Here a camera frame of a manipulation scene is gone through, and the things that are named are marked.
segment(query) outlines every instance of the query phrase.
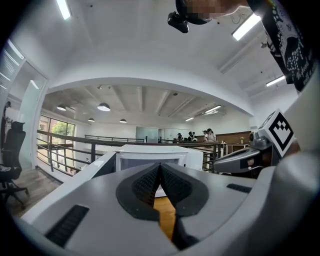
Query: window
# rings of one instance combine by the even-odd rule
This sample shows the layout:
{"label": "window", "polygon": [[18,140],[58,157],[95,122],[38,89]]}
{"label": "window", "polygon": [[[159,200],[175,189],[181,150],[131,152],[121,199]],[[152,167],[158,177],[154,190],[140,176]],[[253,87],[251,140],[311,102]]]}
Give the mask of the window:
{"label": "window", "polygon": [[[53,134],[75,136],[76,125],[61,120],[53,119],[47,116],[41,116],[39,121],[40,131],[50,132]],[[43,147],[48,149],[48,136],[38,133],[38,157],[44,162],[49,162],[49,159],[45,156],[50,156],[50,152],[45,150]],[[74,167],[75,163],[72,160],[74,158],[74,152],[67,148],[73,148],[74,142],[68,139],[52,137],[52,144],[55,144],[55,149],[52,152],[52,164],[55,168],[58,168],[64,172],[70,174],[74,173],[74,170],[70,167]]]}

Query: office chair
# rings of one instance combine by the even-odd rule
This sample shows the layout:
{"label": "office chair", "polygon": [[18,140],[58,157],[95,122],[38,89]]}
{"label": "office chair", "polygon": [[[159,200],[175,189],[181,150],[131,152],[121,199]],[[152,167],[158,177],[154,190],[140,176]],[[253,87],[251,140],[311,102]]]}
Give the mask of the office chair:
{"label": "office chair", "polygon": [[13,122],[11,129],[7,133],[4,149],[2,150],[2,160],[5,167],[10,167],[8,171],[0,171],[0,183],[4,189],[0,190],[0,194],[4,195],[4,203],[7,202],[10,196],[13,196],[20,204],[21,208],[24,209],[24,203],[16,195],[19,191],[25,191],[29,195],[26,187],[18,187],[13,180],[19,178],[22,171],[19,163],[19,153],[26,137],[26,132],[23,131],[22,122]]}

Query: person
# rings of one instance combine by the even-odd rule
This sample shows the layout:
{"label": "person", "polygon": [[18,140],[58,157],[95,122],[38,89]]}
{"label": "person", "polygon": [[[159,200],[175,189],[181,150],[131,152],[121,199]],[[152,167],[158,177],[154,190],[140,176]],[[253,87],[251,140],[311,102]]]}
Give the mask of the person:
{"label": "person", "polygon": [[176,137],[176,138],[177,138],[177,140],[178,140],[178,141],[182,141],[182,135],[181,135],[181,133],[180,133],[180,132],[178,133],[178,135],[177,135],[177,137]]}
{"label": "person", "polygon": [[203,132],[203,135],[204,135],[203,141],[207,142],[208,141],[208,132],[206,130],[203,130],[202,132]]}
{"label": "person", "polygon": [[188,142],[191,142],[194,136],[192,135],[192,131],[189,131]]}
{"label": "person", "polygon": [[207,141],[208,142],[217,142],[217,138],[216,135],[214,134],[214,132],[209,128],[206,130],[207,131]]}
{"label": "person", "polygon": [[5,146],[5,137],[6,137],[6,123],[7,123],[7,117],[6,117],[6,111],[7,108],[11,108],[11,102],[7,101],[4,105],[3,114],[2,114],[2,120],[1,120],[1,142],[0,147],[1,149]]}
{"label": "person", "polygon": [[301,92],[314,72],[319,73],[317,57],[313,52],[317,51],[316,40],[313,40],[314,33],[309,33],[313,23],[305,22],[305,18],[315,20],[314,15],[310,14],[315,11],[308,4],[300,4],[296,8],[288,0],[184,0],[184,3],[190,12],[202,19],[226,16],[239,7],[250,7],[261,18],[267,46],[287,84],[294,84],[296,90]]}

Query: black cable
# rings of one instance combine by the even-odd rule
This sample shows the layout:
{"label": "black cable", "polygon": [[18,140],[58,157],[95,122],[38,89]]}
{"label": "black cable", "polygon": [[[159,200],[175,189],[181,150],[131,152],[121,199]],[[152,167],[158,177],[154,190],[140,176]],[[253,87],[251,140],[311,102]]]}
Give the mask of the black cable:
{"label": "black cable", "polygon": [[230,18],[233,24],[239,24],[241,21],[241,16],[239,17],[239,21],[237,23],[234,22],[234,17],[232,15],[230,15]]}

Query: ceiling camera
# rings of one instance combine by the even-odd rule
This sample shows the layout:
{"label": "ceiling camera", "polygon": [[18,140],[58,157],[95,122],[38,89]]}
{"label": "ceiling camera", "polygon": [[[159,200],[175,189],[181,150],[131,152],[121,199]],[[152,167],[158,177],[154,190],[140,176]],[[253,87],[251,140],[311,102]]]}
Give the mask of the ceiling camera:
{"label": "ceiling camera", "polygon": [[177,12],[174,11],[168,15],[168,24],[184,34],[189,31],[189,22],[195,25],[203,25],[212,20],[199,18],[196,13],[188,13],[183,0],[175,0],[175,6]]}

